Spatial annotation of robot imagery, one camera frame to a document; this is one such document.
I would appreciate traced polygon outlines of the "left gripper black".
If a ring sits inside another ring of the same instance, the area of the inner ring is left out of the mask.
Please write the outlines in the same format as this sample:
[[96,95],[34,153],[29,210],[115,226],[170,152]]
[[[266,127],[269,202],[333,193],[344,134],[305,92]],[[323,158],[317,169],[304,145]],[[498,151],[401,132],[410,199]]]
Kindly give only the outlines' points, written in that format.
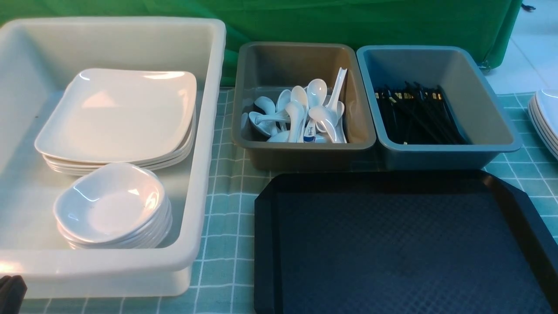
[[0,279],[0,313],[19,314],[26,291],[22,276],[3,276]]

